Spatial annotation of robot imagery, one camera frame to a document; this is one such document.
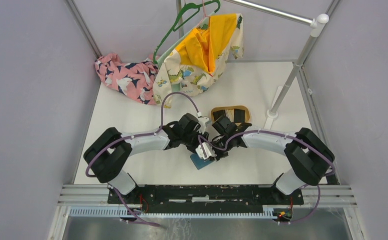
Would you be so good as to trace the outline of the teal card holder wallet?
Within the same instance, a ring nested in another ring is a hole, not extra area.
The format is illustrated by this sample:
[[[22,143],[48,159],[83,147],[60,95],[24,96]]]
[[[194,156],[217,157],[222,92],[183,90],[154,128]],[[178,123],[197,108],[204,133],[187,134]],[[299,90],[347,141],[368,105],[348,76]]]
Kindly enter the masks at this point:
[[[211,163],[214,162],[214,159],[211,157],[211,158],[208,158],[208,159],[202,159],[200,158],[197,154],[193,153],[191,156],[190,156],[190,159],[191,161],[193,162],[195,168],[197,170],[200,170],[208,165],[210,165]]]

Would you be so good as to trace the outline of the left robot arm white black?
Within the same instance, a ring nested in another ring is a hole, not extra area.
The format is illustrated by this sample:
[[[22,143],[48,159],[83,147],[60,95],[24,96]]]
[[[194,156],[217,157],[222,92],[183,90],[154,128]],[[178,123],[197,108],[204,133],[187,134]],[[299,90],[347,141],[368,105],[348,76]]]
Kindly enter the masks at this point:
[[[206,127],[209,117],[186,113],[180,120],[173,121],[152,132],[134,134],[121,133],[115,127],[106,129],[83,154],[88,164],[86,175],[97,178],[118,190],[127,204],[138,200],[137,184],[123,167],[130,156],[149,152],[174,149],[185,146],[194,153],[199,146],[198,137],[208,137]]]

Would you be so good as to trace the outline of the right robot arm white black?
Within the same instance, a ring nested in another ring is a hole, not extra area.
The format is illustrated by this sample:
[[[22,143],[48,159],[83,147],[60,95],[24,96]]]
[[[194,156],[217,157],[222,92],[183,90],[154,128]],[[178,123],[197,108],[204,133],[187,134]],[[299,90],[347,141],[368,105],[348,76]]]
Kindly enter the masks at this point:
[[[270,191],[272,201],[277,204],[285,203],[295,190],[317,186],[323,177],[335,172],[334,154],[309,128],[280,132],[248,122],[235,124],[226,116],[219,117],[212,126],[221,136],[211,143],[215,159],[238,147],[263,149],[287,158],[291,168],[275,180]]]

